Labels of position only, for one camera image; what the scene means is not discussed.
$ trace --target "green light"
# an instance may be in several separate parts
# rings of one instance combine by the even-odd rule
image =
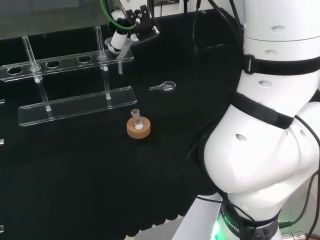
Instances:
[[[220,230],[220,226],[219,226],[219,223],[216,221],[213,225],[213,229],[211,232],[211,240],[216,239],[216,235],[219,232],[219,230]]]
[[[210,240],[226,240],[218,221],[213,225]]]

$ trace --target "black cable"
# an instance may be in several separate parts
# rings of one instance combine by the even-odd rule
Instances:
[[[183,0],[183,10],[184,14],[188,13],[188,0]]]
[[[318,143],[319,149],[320,149],[320,139],[317,136],[317,134],[312,130],[312,128],[305,122],[303,121],[299,116],[295,116],[295,118],[302,123],[308,130],[309,132],[312,134],[312,136],[315,138],[316,142]],[[315,210],[315,217],[314,217],[314,221],[313,224],[310,228],[309,233],[306,236],[306,240],[310,239],[310,236],[312,234],[312,232],[314,231],[317,222],[318,222],[318,218],[319,218],[319,208],[320,208],[320,177],[318,177],[318,186],[317,186],[317,194],[316,194],[316,210]]]
[[[297,222],[299,222],[301,220],[301,218],[304,216],[305,212],[306,212],[306,209],[307,209],[307,206],[308,206],[308,202],[309,202],[309,197],[310,197],[310,193],[311,193],[311,187],[312,187],[312,183],[315,179],[315,176],[319,173],[319,171],[316,171],[311,179],[310,179],[310,182],[309,182],[309,186],[308,186],[308,190],[307,190],[307,193],[306,193],[306,198],[305,198],[305,202],[304,202],[304,206],[303,206],[303,209],[302,209],[302,212],[300,213],[300,215],[298,216],[298,218],[294,221],[286,221],[286,222],[280,222],[279,223],[279,228],[280,229],[284,229],[284,228],[287,228],[287,227],[291,227],[292,225],[296,224]]]
[[[218,203],[218,204],[227,204],[225,201],[217,201],[217,200],[211,200],[211,199],[207,199],[207,198],[203,198],[203,197],[200,197],[200,196],[197,196],[196,197],[197,199],[200,199],[200,200],[203,200],[203,201],[207,201],[207,202],[212,202],[212,203]],[[256,223],[256,221],[251,217],[249,216],[247,213],[245,213],[245,211],[243,211],[240,207],[238,207],[237,205],[234,205],[231,203],[231,206],[238,209],[240,212],[242,212],[245,216],[247,216],[254,224]]]
[[[155,21],[155,2],[154,0],[149,0],[149,10],[151,13],[151,17],[153,22]]]
[[[198,20],[199,14],[200,14],[199,13],[200,4],[198,4],[198,3],[201,3],[201,1],[200,0],[197,1],[197,6],[196,6],[195,14],[194,14],[194,19],[193,19],[193,27],[192,27],[192,41],[193,41],[195,50],[209,50],[209,49],[216,49],[216,48],[231,46],[230,44],[219,44],[219,45],[214,45],[214,46],[207,46],[204,48],[198,47],[197,42],[196,42],[196,26],[197,26],[197,20]]]
[[[198,144],[201,140],[203,140],[207,134],[204,134],[200,137],[201,133],[205,130],[206,127],[210,126],[211,124],[214,124],[214,127],[216,127],[220,121],[221,118],[219,118],[222,115],[222,112],[218,113],[214,118],[212,118],[210,121],[206,122],[205,124],[203,124],[201,126],[201,128],[199,129],[197,135],[195,135],[195,137],[193,137],[191,139],[191,145],[190,145],[190,151],[188,152],[188,154],[186,155],[184,161],[182,162],[182,173],[181,173],[181,183],[185,182],[185,175],[184,175],[184,169],[185,169],[185,163],[187,162],[187,159],[189,158],[189,156],[198,148]],[[191,197],[191,194],[189,193],[189,188],[186,189],[189,196]]]
[[[241,26],[241,23],[240,23],[240,18],[239,18],[239,15],[238,15],[237,8],[236,8],[234,0],[230,0],[230,4],[231,4],[232,11],[233,11],[234,19],[235,19],[235,22],[236,22],[236,27],[237,27],[237,30],[238,30],[239,38],[240,38],[241,51],[243,52],[244,35],[242,33],[242,26]]]
[[[109,5],[108,5],[108,0],[104,0],[104,4],[105,4],[105,8],[106,8],[106,11],[108,12],[109,16],[110,16],[113,20],[115,20],[114,17],[112,16],[112,14],[111,14],[111,11],[110,11],[110,8],[109,8]]]
[[[218,12],[218,14],[226,21],[226,23],[231,27],[232,33],[235,37],[235,40],[236,40],[239,48],[242,49],[241,40],[240,40],[240,36],[238,34],[238,30],[235,28],[233,23],[221,12],[220,8],[213,0],[208,0],[208,2]]]

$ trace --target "robotic arm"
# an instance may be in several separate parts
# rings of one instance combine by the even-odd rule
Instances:
[[[319,9],[318,0],[244,0],[247,62],[236,90],[240,103],[229,106],[207,140],[204,162],[229,201],[261,222],[248,239],[281,240],[273,224],[279,211],[319,168],[318,142],[294,118],[320,136],[320,103],[308,103],[320,79]],[[261,117],[265,113],[283,122]],[[225,239],[239,239],[223,207],[218,221]],[[265,238],[259,238],[263,228]]]

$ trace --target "green tube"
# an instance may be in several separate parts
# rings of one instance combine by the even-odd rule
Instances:
[[[108,11],[105,7],[105,4],[104,4],[104,0],[100,0],[100,4],[101,4],[101,8],[104,12],[104,14],[106,15],[106,17],[110,20],[110,22],[112,22],[116,27],[118,27],[119,29],[122,29],[122,30],[126,30],[126,31],[130,31],[130,30],[133,30],[137,27],[137,25],[133,25],[133,26],[121,26],[120,24],[116,23],[116,21],[114,21],[108,14]]]

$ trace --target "metal connector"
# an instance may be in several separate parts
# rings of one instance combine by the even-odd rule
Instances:
[[[299,231],[294,233],[287,233],[282,235],[283,240],[306,240],[306,235]]]

